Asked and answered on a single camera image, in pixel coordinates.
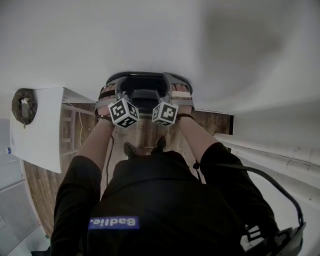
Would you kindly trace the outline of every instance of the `person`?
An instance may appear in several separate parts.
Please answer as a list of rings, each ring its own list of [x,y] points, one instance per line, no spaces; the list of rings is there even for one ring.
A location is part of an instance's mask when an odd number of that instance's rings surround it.
[[[114,90],[114,85],[105,91]],[[172,90],[186,91],[181,84]],[[179,114],[191,114],[180,106]],[[108,107],[98,109],[108,115]],[[246,171],[215,164],[241,161],[188,116],[176,122],[206,184],[192,175],[181,154],[164,152],[158,139],[151,155],[124,146],[128,160],[114,168],[100,199],[102,170],[114,125],[100,119],[72,159],[55,202],[52,256],[243,255],[245,225],[266,238],[279,229],[268,203]]]

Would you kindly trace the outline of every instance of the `hand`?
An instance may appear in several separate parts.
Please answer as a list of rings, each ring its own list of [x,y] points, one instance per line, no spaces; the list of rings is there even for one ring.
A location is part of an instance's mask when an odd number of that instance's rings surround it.
[[[112,91],[112,90],[115,90],[115,89],[116,89],[115,84],[110,84],[106,88],[104,88],[101,93]],[[104,97],[104,98],[100,99],[99,101],[106,100],[106,99],[112,99],[112,98],[115,98],[115,97],[116,97],[115,95],[112,95],[112,96],[109,96],[109,97]],[[109,111],[108,106],[99,107],[98,108],[98,114],[99,114],[99,116],[100,115],[104,115],[104,116],[110,115],[110,111]]]
[[[180,83],[172,84],[172,91],[178,92],[189,92],[185,85],[181,85]],[[182,98],[182,97],[172,97],[172,99],[184,99],[191,100],[192,98]],[[178,109],[178,114],[188,114],[190,115],[192,111],[192,106],[180,105]]]

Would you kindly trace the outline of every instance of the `bracelet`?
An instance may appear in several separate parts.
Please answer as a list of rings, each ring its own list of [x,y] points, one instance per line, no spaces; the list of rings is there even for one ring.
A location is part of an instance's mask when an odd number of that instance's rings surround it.
[[[110,114],[107,114],[107,115],[100,114],[100,115],[97,115],[95,118],[96,118],[97,121],[99,121],[100,119],[104,119],[104,120],[108,120],[109,122],[111,122],[112,124],[114,124],[114,123],[112,122],[112,119],[111,119]]]
[[[191,118],[192,120],[194,120],[194,121],[196,121],[196,119],[192,116],[192,115],[190,115],[190,114],[178,114],[177,116],[176,116],[176,118],[178,119],[178,120],[180,120],[181,118],[183,118],[183,117],[186,117],[186,118]]]

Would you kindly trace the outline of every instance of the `black cable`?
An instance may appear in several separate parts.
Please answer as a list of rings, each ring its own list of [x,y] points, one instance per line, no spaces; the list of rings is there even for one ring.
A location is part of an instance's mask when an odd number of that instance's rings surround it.
[[[110,163],[110,159],[111,159],[112,150],[114,149],[114,144],[115,144],[115,139],[114,139],[114,137],[112,135],[111,135],[111,139],[112,139],[112,145],[111,145],[111,149],[110,149],[109,158],[108,158],[108,161],[106,162],[106,167],[105,167],[106,185],[107,186],[108,186],[108,183],[109,183],[108,167],[109,167],[109,163]]]
[[[268,182],[270,182],[277,190],[279,190],[286,198],[288,198],[293,203],[298,213],[299,225],[302,226],[304,224],[304,215],[302,213],[299,203],[274,178],[272,178],[270,175],[266,174],[265,172],[256,168],[248,167],[248,166],[237,165],[237,164],[227,164],[227,163],[217,163],[217,164],[208,163],[208,164],[201,164],[201,166],[223,166],[223,167],[229,167],[234,169],[241,169],[241,170],[249,171],[264,177]]]

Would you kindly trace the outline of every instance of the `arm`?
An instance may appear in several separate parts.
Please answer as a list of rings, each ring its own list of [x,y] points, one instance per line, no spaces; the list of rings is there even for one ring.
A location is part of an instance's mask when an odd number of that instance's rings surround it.
[[[186,114],[191,112],[190,109],[186,110],[186,107],[180,111]],[[219,187],[227,203],[243,222],[249,226],[258,225],[264,237],[277,232],[279,229],[274,213],[249,178],[248,173],[243,170],[214,166],[214,164],[242,165],[241,161],[191,118],[181,117],[178,127],[195,159],[201,164],[201,172],[207,185]]]
[[[108,108],[99,110],[100,115],[108,113]],[[52,256],[76,255],[81,238],[86,239],[90,213],[100,201],[102,170],[113,130],[111,122],[101,119],[70,163],[55,201]]]

